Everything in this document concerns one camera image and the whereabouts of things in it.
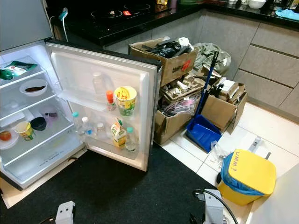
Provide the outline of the grey fridge main door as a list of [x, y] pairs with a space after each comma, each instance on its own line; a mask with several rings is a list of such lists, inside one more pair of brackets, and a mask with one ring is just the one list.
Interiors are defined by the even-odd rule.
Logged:
[[[81, 135], [88, 149], [129, 166], [147, 171], [149, 151], [152, 147], [154, 114], [157, 110], [160, 87], [159, 61], [134, 58], [126, 54], [84, 49], [70, 43], [46, 41], [51, 66], [57, 77], [58, 97], [68, 104], [69, 111], [78, 112], [80, 119], [88, 117], [93, 127], [93, 136]], [[99, 101], [93, 87], [93, 73], [103, 73], [105, 100]], [[122, 116], [116, 105], [107, 110], [106, 91], [129, 86], [137, 91], [132, 116]], [[133, 152], [119, 149], [113, 143], [110, 128], [120, 118], [125, 128], [134, 128], [137, 147]], [[105, 138], [96, 139], [95, 126], [102, 122]]]

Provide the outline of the grey steel fridge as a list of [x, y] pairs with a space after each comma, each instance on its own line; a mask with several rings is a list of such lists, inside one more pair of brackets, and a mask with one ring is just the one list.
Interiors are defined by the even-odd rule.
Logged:
[[[58, 111], [58, 120], [47, 124], [45, 130], [39, 132], [33, 129], [35, 132], [33, 140], [25, 141], [18, 134], [19, 138], [16, 145], [0, 152], [1, 177], [19, 190], [24, 190], [32, 185], [60, 163], [66, 162], [77, 151], [84, 148], [88, 149], [83, 138], [75, 133], [73, 117], [68, 104], [58, 97], [57, 77], [45, 48], [46, 41], [54, 41], [54, 39], [49, 37], [0, 51], [1, 68], [8, 66], [12, 61], [38, 64], [36, 68], [21, 76], [11, 80], [1, 79], [0, 120], [17, 112], [25, 113], [26, 118], [8, 126], [1, 126], [0, 130], [10, 129], [15, 132], [14, 128], [19, 122], [30, 122], [36, 117], [42, 117], [39, 110], [45, 106], [53, 106]], [[74, 43], [70, 44], [84, 49], [103, 51]], [[45, 79], [48, 83], [47, 91], [36, 97], [21, 93], [19, 91], [20, 85], [31, 79]]]

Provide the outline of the grey fridge freezer door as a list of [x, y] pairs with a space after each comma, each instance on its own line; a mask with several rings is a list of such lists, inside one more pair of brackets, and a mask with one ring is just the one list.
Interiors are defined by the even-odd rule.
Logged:
[[51, 38], [44, 0], [0, 0], [0, 51]]

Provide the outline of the white plastic tray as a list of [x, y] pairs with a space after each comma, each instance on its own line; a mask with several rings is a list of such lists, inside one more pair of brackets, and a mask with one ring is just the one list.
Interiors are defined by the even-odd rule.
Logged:
[[19, 121], [20, 119], [26, 118], [26, 115], [24, 112], [17, 112], [10, 117], [4, 118], [0, 121], [0, 126], [8, 126], [9, 124], [12, 124], [16, 121]]

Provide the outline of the plain white plate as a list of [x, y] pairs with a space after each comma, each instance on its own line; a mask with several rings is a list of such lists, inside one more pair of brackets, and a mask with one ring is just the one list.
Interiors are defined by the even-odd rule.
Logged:
[[9, 149], [11, 147], [13, 147], [14, 145], [16, 145], [17, 141], [18, 141], [18, 134], [16, 134], [13, 130], [3, 130], [3, 131], [9, 131], [12, 134], [12, 139], [9, 141], [0, 141], [0, 150], [5, 150], [5, 149]]

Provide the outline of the small yellow green cup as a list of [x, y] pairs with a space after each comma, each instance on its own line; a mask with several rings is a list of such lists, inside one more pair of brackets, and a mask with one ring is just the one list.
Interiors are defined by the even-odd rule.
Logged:
[[19, 134], [25, 141], [33, 140], [35, 132], [30, 124], [30, 122], [23, 121], [19, 122], [14, 128], [15, 132]]

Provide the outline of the white bowl brown food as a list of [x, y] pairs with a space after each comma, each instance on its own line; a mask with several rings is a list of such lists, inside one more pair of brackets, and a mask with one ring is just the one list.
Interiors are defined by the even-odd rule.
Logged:
[[45, 79], [31, 79], [22, 83], [19, 91], [26, 96], [36, 97], [47, 91], [48, 83]]

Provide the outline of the small black bowl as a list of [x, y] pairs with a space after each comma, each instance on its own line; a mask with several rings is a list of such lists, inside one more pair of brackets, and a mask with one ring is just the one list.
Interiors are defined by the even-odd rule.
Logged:
[[47, 127], [47, 121], [44, 117], [36, 117], [30, 120], [30, 126], [32, 129], [42, 132]]

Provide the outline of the green snack bag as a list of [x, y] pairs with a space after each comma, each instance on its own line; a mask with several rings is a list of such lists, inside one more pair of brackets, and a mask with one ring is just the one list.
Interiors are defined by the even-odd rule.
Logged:
[[23, 75], [24, 73], [36, 68], [36, 63], [25, 63], [20, 61], [12, 61], [8, 66], [0, 70], [0, 79], [11, 80], [14, 77]]

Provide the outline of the clear purple cup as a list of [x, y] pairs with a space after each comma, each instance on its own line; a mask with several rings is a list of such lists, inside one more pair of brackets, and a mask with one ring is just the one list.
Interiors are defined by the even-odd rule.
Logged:
[[53, 106], [45, 106], [39, 110], [42, 116], [46, 119], [48, 124], [53, 123], [58, 120], [58, 111]]

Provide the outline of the clear bottle blue cap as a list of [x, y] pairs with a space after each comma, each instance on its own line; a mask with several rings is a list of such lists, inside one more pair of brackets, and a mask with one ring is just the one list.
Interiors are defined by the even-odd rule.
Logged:
[[134, 128], [132, 126], [128, 126], [126, 128], [127, 136], [126, 136], [126, 143], [125, 148], [129, 152], [133, 152], [136, 150], [137, 147], [137, 137], [135, 135]]
[[83, 135], [83, 132], [82, 132], [82, 122], [81, 122], [81, 117], [79, 115], [78, 112], [73, 112], [72, 113], [72, 117], [73, 117], [73, 123], [74, 123], [74, 128], [75, 128], [75, 133], [78, 135], [78, 136], [81, 136]]

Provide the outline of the clear bottle blue label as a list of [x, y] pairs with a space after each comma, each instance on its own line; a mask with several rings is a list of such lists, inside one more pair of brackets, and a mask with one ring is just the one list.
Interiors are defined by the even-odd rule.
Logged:
[[82, 117], [81, 130], [85, 136], [93, 136], [93, 127], [88, 117]]

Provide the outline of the small clear bottle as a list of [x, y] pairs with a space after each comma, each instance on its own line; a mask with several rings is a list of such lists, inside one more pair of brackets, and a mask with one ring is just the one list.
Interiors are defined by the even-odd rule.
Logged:
[[95, 126], [96, 139], [103, 140], [105, 138], [105, 126], [102, 122], [98, 122]]

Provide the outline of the small orange cap bottle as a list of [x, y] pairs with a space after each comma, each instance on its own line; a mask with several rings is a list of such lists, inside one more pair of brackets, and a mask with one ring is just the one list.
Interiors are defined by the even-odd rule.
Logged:
[[106, 98], [107, 98], [107, 110], [114, 111], [115, 110], [115, 103], [114, 103], [114, 94], [113, 91], [106, 91]]

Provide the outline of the black kitchen countertop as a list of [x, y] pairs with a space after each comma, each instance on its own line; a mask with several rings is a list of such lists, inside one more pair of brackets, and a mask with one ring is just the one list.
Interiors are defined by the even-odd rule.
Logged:
[[88, 17], [86, 6], [92, 1], [94, 0], [47, 0], [47, 12], [50, 15], [58, 16], [60, 11], [66, 8], [68, 15], [64, 21], [69, 39], [73, 41], [73, 38], [78, 36], [99, 46], [130, 38], [203, 9], [299, 31], [299, 21], [278, 17], [275, 11], [268, 8], [243, 9], [241, 6], [231, 6], [224, 0], [190, 0], [189, 4], [183, 4], [181, 0], [169, 0], [166, 5], [170, 8], [169, 11], [129, 19], [124, 22], [100, 24]]

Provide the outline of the orange green juice carton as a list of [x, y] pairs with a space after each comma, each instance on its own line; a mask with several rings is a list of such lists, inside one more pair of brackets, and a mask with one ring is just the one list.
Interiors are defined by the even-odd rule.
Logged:
[[122, 149], [125, 147], [127, 132], [120, 118], [115, 118], [115, 122], [110, 128], [114, 145]]

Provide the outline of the yellow lid noodle cup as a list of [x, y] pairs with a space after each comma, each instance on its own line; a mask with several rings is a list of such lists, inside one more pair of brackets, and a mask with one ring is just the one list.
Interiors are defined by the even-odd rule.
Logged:
[[114, 97], [117, 100], [116, 105], [119, 113], [124, 117], [132, 116], [135, 109], [137, 91], [129, 86], [118, 87], [114, 91]]

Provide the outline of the dark carpet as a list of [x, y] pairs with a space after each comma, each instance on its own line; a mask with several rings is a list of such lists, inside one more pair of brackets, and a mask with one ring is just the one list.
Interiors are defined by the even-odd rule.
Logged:
[[0, 224], [38, 224], [75, 203], [75, 224], [189, 224], [205, 207], [193, 194], [213, 186], [154, 145], [148, 170], [86, 152], [11, 208], [1, 207]]

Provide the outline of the black induction hob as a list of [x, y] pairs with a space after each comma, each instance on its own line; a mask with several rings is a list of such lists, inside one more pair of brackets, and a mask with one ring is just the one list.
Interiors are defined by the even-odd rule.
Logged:
[[168, 6], [159, 6], [156, 0], [94, 0], [86, 9], [88, 17], [100, 24], [124, 22], [170, 10]]

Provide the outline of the low brown cardboard box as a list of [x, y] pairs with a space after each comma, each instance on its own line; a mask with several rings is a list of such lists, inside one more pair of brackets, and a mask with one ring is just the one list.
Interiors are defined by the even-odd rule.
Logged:
[[155, 114], [154, 140], [156, 143], [166, 143], [175, 133], [185, 127], [195, 113], [198, 100], [197, 95], [171, 103], [165, 97], [160, 98]]

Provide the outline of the black plastic bag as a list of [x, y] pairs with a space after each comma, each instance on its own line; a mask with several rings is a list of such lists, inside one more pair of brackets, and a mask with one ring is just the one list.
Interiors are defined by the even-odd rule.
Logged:
[[159, 42], [155, 47], [142, 45], [142, 49], [164, 58], [177, 57], [188, 51], [187, 46], [182, 46], [179, 41], [175, 40]]

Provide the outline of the large printed cardboard box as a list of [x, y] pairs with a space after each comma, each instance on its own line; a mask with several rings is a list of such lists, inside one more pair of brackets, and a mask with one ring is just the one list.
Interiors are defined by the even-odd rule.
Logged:
[[169, 39], [162, 37], [158, 39], [151, 39], [145, 42], [132, 43], [128, 47], [129, 54], [132, 56], [152, 58], [162, 63], [162, 79], [160, 81], [161, 86], [171, 83], [171, 81], [179, 79], [181, 76], [184, 76], [185, 74], [190, 72], [194, 66], [194, 62], [197, 56], [197, 50], [194, 49], [194, 47], [188, 42], [188, 39], [186, 38], [182, 38], [183, 43], [181, 43], [181, 45], [187, 46], [188, 51], [177, 57], [164, 58], [142, 49], [142, 45], [155, 47], [159, 42], [166, 40], [180, 41], [180, 39]]

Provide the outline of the moulded cardboard tray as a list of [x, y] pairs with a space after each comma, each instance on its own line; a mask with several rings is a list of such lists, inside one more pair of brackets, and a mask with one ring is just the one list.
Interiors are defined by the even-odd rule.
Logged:
[[160, 93], [169, 102], [175, 102], [200, 92], [204, 85], [205, 81], [203, 79], [190, 72], [160, 88]]

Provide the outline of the grey green sack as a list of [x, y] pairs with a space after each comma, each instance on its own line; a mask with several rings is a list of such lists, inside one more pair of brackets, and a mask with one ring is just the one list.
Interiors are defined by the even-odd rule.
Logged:
[[192, 70], [194, 76], [199, 76], [203, 65], [207, 65], [208, 67], [211, 65], [212, 58], [216, 52], [218, 52], [218, 57], [215, 72], [218, 72], [222, 76], [228, 73], [232, 62], [232, 57], [228, 52], [222, 50], [214, 43], [195, 43], [193, 47], [197, 50], [197, 56]]

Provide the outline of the open brown cardboard box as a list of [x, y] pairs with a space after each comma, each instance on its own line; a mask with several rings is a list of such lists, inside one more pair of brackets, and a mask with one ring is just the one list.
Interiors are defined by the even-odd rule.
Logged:
[[201, 110], [201, 115], [217, 126], [222, 133], [232, 133], [241, 119], [247, 98], [248, 94], [243, 83], [241, 83], [239, 90], [233, 95], [231, 102], [209, 94]]

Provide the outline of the clear plastic bag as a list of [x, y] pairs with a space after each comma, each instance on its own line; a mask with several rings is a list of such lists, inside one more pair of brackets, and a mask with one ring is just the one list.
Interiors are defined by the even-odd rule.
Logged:
[[212, 141], [211, 153], [211, 162], [215, 162], [219, 166], [222, 166], [224, 158], [226, 158], [231, 151], [219, 145], [217, 141]]

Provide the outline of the blue bin liner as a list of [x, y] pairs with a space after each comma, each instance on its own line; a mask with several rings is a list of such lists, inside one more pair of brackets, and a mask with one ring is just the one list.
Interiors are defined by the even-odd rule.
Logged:
[[263, 193], [259, 192], [258, 190], [255, 190], [248, 185], [245, 185], [233, 177], [231, 177], [228, 169], [230, 167], [230, 163], [233, 157], [233, 152], [228, 154], [224, 159], [222, 163], [222, 168], [221, 168], [221, 181], [224, 182], [227, 186], [229, 186], [233, 191], [237, 193], [244, 194], [246, 196], [264, 196]]

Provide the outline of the small grey metal tool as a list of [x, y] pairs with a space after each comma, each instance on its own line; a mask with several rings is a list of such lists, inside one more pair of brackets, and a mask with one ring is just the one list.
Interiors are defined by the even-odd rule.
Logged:
[[257, 151], [257, 147], [260, 144], [260, 142], [262, 141], [261, 137], [256, 137], [254, 139], [254, 141], [251, 143], [250, 147], [248, 147], [248, 151], [252, 152], [252, 153], [256, 153]]

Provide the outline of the yellow waste bin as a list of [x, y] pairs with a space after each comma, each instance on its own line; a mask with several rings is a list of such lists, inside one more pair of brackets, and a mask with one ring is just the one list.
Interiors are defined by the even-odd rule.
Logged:
[[[275, 189], [276, 168], [272, 162], [249, 151], [235, 150], [228, 169], [231, 177], [249, 187], [270, 196]], [[216, 188], [222, 197], [240, 206], [251, 203], [263, 196], [246, 196], [233, 191], [224, 182]]]

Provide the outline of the grey kitchen base cabinets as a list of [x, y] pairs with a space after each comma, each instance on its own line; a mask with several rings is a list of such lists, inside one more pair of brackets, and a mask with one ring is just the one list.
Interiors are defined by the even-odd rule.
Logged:
[[165, 36], [215, 43], [231, 55], [226, 77], [245, 83], [255, 101], [299, 117], [299, 31], [201, 10], [106, 49], [127, 53], [131, 43]]

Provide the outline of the white ceramic bowl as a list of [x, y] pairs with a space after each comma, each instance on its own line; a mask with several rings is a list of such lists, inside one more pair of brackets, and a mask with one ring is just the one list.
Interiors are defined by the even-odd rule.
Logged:
[[262, 8], [267, 0], [247, 0], [247, 5], [252, 9]]

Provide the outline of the light blue cloth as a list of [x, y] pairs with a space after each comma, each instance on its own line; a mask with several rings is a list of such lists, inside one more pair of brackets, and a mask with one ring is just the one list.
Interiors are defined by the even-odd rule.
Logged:
[[278, 9], [275, 11], [275, 14], [278, 17], [290, 19], [292, 21], [299, 21], [299, 13], [296, 13], [295, 11], [293, 11], [291, 9]]

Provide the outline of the blue long handled dustpan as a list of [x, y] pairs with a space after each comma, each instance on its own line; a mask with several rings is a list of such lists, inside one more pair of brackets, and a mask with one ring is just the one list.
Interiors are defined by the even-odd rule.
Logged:
[[222, 136], [220, 130], [213, 125], [208, 119], [201, 115], [203, 106], [205, 105], [206, 99], [209, 96], [208, 85], [211, 81], [211, 76], [215, 68], [217, 57], [219, 55], [218, 51], [214, 51], [214, 56], [212, 57], [211, 67], [207, 73], [205, 85], [201, 90], [200, 100], [195, 109], [195, 114], [186, 126], [186, 136], [190, 137], [194, 143], [196, 143], [203, 151], [209, 153], [211, 151], [211, 143], [213, 141], [220, 140]]

